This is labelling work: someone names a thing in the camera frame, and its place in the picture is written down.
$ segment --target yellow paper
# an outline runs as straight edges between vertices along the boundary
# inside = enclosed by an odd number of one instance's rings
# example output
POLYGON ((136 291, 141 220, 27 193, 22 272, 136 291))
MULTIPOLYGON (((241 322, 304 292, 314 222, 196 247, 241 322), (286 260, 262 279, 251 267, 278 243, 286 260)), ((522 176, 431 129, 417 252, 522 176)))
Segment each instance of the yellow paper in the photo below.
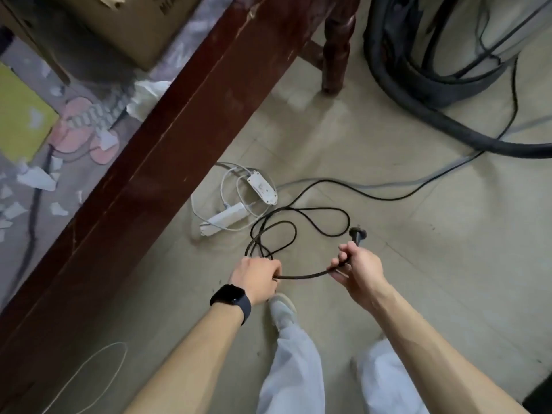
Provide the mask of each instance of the yellow paper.
POLYGON ((58 114, 0 63, 0 152, 10 161, 31 161, 58 114))

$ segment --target white shoe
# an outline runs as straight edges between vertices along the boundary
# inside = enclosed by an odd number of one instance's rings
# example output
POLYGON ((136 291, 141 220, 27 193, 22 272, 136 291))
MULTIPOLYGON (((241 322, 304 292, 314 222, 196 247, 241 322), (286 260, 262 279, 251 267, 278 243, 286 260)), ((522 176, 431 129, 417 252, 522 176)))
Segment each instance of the white shoe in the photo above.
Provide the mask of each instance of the white shoe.
POLYGON ((297 320, 297 310, 291 299, 282 293, 275 294, 268 301, 271 309, 272 322, 278 329, 283 330, 293 324, 299 324, 297 320))

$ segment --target white pants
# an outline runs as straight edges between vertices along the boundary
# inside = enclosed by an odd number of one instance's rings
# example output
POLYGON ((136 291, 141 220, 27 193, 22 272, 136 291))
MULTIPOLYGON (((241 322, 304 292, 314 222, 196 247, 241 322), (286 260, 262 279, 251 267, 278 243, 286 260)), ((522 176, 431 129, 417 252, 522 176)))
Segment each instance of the white pants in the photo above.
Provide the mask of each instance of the white pants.
MULTIPOLYGON (((370 414, 427 414, 428 411, 388 340, 356 359, 362 395, 370 414)), ((271 371, 260 390, 257 414, 323 414, 320 355, 298 325, 280 331, 271 371)))

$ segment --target hand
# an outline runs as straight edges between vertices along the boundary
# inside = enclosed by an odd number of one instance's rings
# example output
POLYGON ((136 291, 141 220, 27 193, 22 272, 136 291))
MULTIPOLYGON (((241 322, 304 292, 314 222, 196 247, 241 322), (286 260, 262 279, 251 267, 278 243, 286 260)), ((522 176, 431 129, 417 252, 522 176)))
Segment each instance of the hand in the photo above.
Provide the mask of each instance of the hand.
POLYGON ((335 268, 332 278, 345 286, 351 298, 366 309, 374 313, 376 298, 390 288, 383 276, 382 262, 378 256, 365 248, 360 248, 353 241, 340 244, 337 258, 332 258, 328 269, 335 268), (349 263, 338 267, 350 256, 349 263))
POLYGON ((230 276, 229 284, 241 287, 251 305, 268 300, 276 292, 279 280, 272 276, 281 275, 280 260, 262 257, 243 257, 230 276))

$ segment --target concrete floor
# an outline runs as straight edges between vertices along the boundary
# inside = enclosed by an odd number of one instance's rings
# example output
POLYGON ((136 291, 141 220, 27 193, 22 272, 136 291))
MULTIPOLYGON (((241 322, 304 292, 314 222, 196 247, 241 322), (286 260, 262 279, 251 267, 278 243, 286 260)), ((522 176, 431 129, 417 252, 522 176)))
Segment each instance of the concrete floor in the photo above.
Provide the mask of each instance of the concrete floor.
MULTIPOLYGON (((376 86, 361 54, 367 12, 364 0, 341 94, 335 99, 320 95, 320 72, 296 60, 221 159, 259 167, 277 184, 308 176, 378 183, 424 176, 467 152, 404 113, 376 86)), ((322 38, 317 32, 315 39, 322 38)), ((550 112, 552 58, 545 39, 521 55, 516 123, 550 112)), ((499 133, 512 108, 508 79, 503 76, 447 113, 485 133, 499 133)), ((550 129, 545 124, 513 139, 549 141, 550 129)), ((354 225, 368 230, 364 245, 381 257, 385 275, 399 292, 520 400, 552 368, 551 169, 548 160, 485 155, 403 201, 377 202, 320 185, 300 204, 346 209, 354 225)), ((222 173, 213 169, 197 189, 203 215, 221 208, 217 189, 222 173)), ((299 190, 281 191, 280 203, 299 190)), ((299 227, 297 242, 278 256, 285 273, 324 268, 341 240, 320 236, 296 215, 284 217, 299 227)), ((322 212, 314 218, 328 230, 340 230, 344 223, 322 212)), ((129 346, 119 376, 91 412, 124 409, 207 310, 212 293, 243 255, 248 231, 200 239, 198 224, 186 203, 86 338, 90 354, 113 341, 129 346)), ((289 235, 284 227, 267 243, 281 244, 289 235)), ((321 354, 327 412, 362 412, 348 362, 376 340, 379 327, 331 278, 283 282, 281 290, 293 299, 321 354)), ((256 308, 230 351, 211 413, 255 411, 274 343, 266 309, 256 308)), ((78 411, 93 400, 119 358, 117 348, 99 356, 52 412, 78 411)))

